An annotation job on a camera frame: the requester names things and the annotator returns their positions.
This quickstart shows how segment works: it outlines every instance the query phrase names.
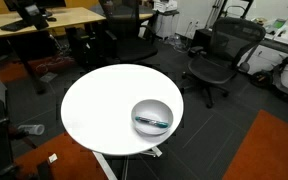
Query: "round white table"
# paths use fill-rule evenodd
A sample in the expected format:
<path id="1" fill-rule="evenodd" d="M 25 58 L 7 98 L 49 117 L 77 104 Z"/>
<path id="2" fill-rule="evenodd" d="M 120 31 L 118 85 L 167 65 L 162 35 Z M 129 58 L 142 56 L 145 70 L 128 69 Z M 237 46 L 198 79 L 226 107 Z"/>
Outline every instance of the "round white table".
<path id="1" fill-rule="evenodd" d="M 166 133 L 145 135 L 133 127 L 132 109 L 147 99 L 159 100 L 172 110 L 173 124 Z M 76 81 L 63 99 L 61 115 L 66 131 L 82 146 L 107 155 L 132 155 L 161 144 L 176 130 L 183 98 L 177 86 L 154 69 L 112 65 Z"/>

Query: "black office chair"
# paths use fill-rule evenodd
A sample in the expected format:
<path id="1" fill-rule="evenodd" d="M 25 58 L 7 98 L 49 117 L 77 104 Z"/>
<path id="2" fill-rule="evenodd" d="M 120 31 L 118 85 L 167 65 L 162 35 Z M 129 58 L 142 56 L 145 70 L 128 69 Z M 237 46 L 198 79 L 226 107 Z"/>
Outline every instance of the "black office chair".
<path id="1" fill-rule="evenodd" d="M 188 68 L 191 73 L 183 72 L 183 78 L 199 80 L 209 96 L 210 103 L 207 107 L 213 107 L 210 88 L 222 90 L 223 96 L 227 97 L 229 91 L 218 85 L 235 77 L 241 57 L 259 44 L 264 36 L 265 29 L 253 22 L 230 17 L 217 20 L 213 26 L 210 45 L 204 49 L 192 48 L 199 55 L 189 62 Z"/>
<path id="2" fill-rule="evenodd" d="M 107 22 L 105 55 L 114 63 L 135 63 L 157 54 L 153 46 L 155 32 L 139 22 L 138 0 L 99 0 Z M 138 37 L 140 27 L 150 30 L 150 39 Z"/>

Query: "white wall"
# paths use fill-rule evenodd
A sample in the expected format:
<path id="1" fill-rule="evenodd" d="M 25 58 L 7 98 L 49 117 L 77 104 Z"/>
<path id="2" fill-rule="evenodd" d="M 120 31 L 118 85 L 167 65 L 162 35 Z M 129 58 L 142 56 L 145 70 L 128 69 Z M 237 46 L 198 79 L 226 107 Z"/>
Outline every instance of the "white wall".
<path id="1" fill-rule="evenodd" d="M 186 37 L 192 38 L 195 29 L 205 27 L 215 0 L 177 0 L 177 2 L 180 17 L 176 33 L 184 36 L 189 23 L 193 22 L 193 28 L 186 35 Z M 246 4 L 246 2 L 241 0 L 229 0 L 227 6 L 242 5 L 246 7 Z M 231 8 L 229 11 L 239 15 L 243 13 L 238 8 Z M 255 0 L 247 14 L 247 19 L 257 17 L 264 17 L 268 20 L 275 20 L 276 18 L 288 19 L 288 0 Z M 199 23 L 197 27 L 194 27 L 196 21 Z"/>

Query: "floor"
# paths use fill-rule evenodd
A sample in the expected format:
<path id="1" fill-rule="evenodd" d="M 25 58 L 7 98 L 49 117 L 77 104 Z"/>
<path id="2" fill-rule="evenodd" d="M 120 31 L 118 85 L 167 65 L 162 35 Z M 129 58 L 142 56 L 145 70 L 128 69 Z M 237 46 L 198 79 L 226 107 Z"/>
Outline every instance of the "floor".
<path id="1" fill-rule="evenodd" d="M 168 44 L 155 44 L 158 55 L 146 61 L 160 65 L 176 84 L 191 84 L 181 80 L 190 58 Z M 62 133 L 65 129 L 61 122 L 61 101 L 68 88 L 84 74 L 79 66 L 70 67 L 46 83 L 47 93 L 43 95 L 35 94 L 29 79 L 7 83 L 13 124 L 44 124 L 45 133 L 31 137 L 37 145 Z M 226 86 L 231 90 L 230 96 L 224 98 L 214 90 L 212 109 L 205 107 L 205 92 L 199 88 L 187 91 L 183 95 L 185 108 L 180 126 L 159 146 L 163 155 L 160 158 L 143 154 L 131 156 L 128 179 L 221 179 L 260 109 L 288 122 L 288 102 L 271 91 L 251 85 L 246 75 L 238 74 Z M 12 146 L 14 157 L 30 150 L 21 141 L 12 142 Z M 120 178 L 123 158 L 104 157 Z"/>

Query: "mesh chair back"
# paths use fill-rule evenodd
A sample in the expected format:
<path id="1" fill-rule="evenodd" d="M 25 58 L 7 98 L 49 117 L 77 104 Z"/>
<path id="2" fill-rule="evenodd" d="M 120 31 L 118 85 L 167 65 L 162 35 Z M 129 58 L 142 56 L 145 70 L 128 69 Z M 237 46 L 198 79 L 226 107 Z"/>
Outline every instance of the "mesh chair back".
<path id="1" fill-rule="evenodd" d="M 118 38 L 137 37 L 139 33 L 138 0 L 99 0 L 110 31 Z"/>
<path id="2" fill-rule="evenodd" d="M 221 18 L 213 26 L 209 53 L 230 61 L 235 69 L 241 57 L 263 40 L 265 29 L 251 21 L 237 18 Z"/>

